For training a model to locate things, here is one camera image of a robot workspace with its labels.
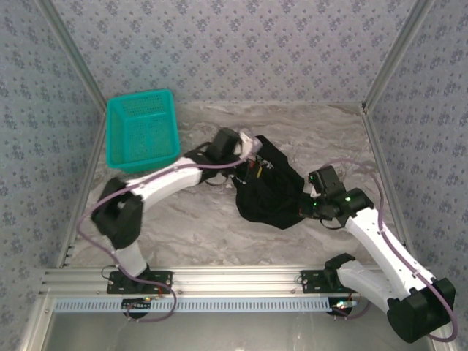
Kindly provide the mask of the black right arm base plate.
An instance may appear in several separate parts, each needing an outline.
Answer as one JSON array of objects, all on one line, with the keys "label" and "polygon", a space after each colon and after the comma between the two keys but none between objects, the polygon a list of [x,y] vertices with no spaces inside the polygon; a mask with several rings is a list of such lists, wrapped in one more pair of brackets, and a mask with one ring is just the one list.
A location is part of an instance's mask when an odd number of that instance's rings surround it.
[{"label": "black right arm base plate", "polygon": [[301,271],[301,286],[303,293],[352,292],[351,289],[341,284],[337,273],[329,269]]}]

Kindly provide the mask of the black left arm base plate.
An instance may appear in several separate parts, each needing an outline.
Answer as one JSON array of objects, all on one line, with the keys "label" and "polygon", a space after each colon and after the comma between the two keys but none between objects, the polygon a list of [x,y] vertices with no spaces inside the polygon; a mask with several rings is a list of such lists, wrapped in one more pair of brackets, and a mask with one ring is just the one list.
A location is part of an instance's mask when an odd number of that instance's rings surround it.
[{"label": "black left arm base plate", "polygon": [[[159,282],[172,287],[173,273],[171,271],[146,270],[138,276],[139,279]],[[137,295],[137,294],[170,294],[167,288],[157,287],[153,284],[135,282],[125,276],[121,271],[113,271],[107,283],[107,294],[110,295]]]}]

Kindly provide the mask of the aluminium frame leg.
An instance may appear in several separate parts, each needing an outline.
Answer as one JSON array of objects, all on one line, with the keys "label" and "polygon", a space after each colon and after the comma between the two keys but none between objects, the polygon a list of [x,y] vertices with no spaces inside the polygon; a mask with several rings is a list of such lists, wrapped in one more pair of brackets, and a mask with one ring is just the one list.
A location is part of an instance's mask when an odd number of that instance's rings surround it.
[{"label": "aluminium frame leg", "polygon": [[29,315],[18,351],[41,351],[52,319],[55,298],[38,297]]},{"label": "aluminium frame leg", "polygon": [[[451,324],[444,325],[443,327],[435,330],[432,335],[440,337],[442,339],[448,338],[452,334]],[[442,343],[439,341],[432,341],[434,351],[458,351],[458,347],[455,341],[448,343]]]}]

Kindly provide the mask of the teal plastic mesh basket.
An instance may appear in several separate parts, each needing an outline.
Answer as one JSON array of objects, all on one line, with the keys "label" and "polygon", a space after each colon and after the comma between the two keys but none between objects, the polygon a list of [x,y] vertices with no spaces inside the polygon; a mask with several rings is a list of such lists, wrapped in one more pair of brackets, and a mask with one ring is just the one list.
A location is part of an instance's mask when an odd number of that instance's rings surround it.
[{"label": "teal plastic mesh basket", "polygon": [[181,153],[173,94],[141,91],[109,99],[106,111],[107,166],[125,173],[158,170]]}]

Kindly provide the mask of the small circuit board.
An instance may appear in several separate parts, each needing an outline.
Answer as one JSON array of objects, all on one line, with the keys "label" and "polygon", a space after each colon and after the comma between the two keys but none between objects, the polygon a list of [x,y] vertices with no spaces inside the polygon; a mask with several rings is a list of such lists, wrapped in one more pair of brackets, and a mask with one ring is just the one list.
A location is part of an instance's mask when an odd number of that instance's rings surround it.
[{"label": "small circuit board", "polygon": [[358,305],[358,302],[353,300],[330,299],[329,302],[331,305],[329,314],[338,317],[348,317],[352,309]]},{"label": "small circuit board", "polygon": [[146,310],[151,308],[150,298],[125,298],[121,302],[122,310]]}]

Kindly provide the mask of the wide aluminium mounting rail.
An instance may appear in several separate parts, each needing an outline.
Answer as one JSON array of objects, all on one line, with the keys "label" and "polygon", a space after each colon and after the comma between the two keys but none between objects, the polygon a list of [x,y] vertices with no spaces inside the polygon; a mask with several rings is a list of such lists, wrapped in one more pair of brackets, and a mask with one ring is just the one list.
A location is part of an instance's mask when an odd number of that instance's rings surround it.
[{"label": "wide aluminium mounting rail", "polygon": [[[255,267],[207,267],[207,268],[168,268],[163,271],[173,273],[172,287],[167,289],[183,297],[253,297],[287,296],[303,294],[301,271],[305,268],[293,266]],[[405,268],[397,270],[400,277],[389,278],[375,266],[364,266],[358,261],[349,261],[338,269],[337,275],[342,285],[368,295],[383,293],[389,298],[404,298],[413,290],[421,290],[426,285]],[[54,269],[45,272],[39,286],[41,295],[94,296],[107,294],[107,283],[113,271],[99,269]],[[157,294],[137,294],[122,296],[143,297]]]}]

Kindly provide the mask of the black printed t-shirt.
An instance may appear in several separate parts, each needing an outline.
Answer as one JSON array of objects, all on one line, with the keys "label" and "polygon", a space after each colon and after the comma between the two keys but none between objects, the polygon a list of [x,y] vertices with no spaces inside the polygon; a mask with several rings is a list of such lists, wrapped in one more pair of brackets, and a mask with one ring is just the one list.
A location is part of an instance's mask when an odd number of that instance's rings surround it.
[{"label": "black printed t-shirt", "polygon": [[[269,139],[263,135],[257,138],[262,148],[254,159],[238,166],[233,174],[235,203],[239,214],[247,221],[286,230],[303,220],[298,215],[298,202],[305,181]],[[264,162],[259,178],[252,177],[253,162]]]}]

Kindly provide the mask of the slanted aluminium frame post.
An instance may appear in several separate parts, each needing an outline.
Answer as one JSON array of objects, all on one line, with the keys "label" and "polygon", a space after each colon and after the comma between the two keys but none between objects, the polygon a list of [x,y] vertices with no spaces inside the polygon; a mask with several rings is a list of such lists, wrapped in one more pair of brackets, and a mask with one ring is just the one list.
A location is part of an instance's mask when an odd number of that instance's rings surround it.
[{"label": "slanted aluminium frame post", "polygon": [[434,6],[434,2],[435,0],[415,0],[415,3],[409,11],[406,20],[403,22],[394,43],[391,45],[376,78],[371,84],[366,98],[362,102],[362,108],[365,114],[370,114],[370,112],[375,108],[375,105],[382,96],[393,73],[398,68],[404,54],[423,24],[423,21],[428,15],[430,9]]},{"label": "slanted aluminium frame post", "polygon": [[83,56],[81,55],[72,36],[70,35],[65,22],[61,19],[61,16],[52,0],[34,0],[34,2],[47,21],[51,31],[64,50],[70,64],[73,66],[94,104],[101,111],[105,111],[107,101],[104,98],[93,75],[88,69]]}]

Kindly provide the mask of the aluminium table side rail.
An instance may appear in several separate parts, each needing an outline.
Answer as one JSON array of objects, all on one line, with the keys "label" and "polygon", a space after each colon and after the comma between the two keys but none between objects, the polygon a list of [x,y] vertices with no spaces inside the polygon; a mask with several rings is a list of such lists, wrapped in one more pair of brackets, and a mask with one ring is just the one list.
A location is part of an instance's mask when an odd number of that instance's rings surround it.
[{"label": "aluminium table side rail", "polygon": [[361,110],[363,123],[369,138],[375,161],[377,163],[377,169],[379,170],[382,186],[385,191],[385,198],[392,214],[399,240],[406,247],[410,254],[418,258],[415,252],[415,248],[412,244],[409,230],[407,229],[407,225],[404,220],[401,206],[399,205],[399,199],[390,176],[387,162],[384,158],[382,146],[380,144],[380,139],[374,126],[374,122],[366,108],[362,107]]},{"label": "aluminium table side rail", "polygon": [[73,255],[75,248],[75,239],[77,237],[76,225],[79,218],[84,214],[86,209],[89,192],[91,191],[91,183],[94,179],[94,174],[104,143],[105,137],[96,140],[96,145],[92,149],[91,158],[84,174],[83,183],[78,193],[78,200],[72,212],[71,219],[65,233],[64,242],[61,245],[56,268],[62,269],[69,266],[69,261],[71,260],[71,256]]}]

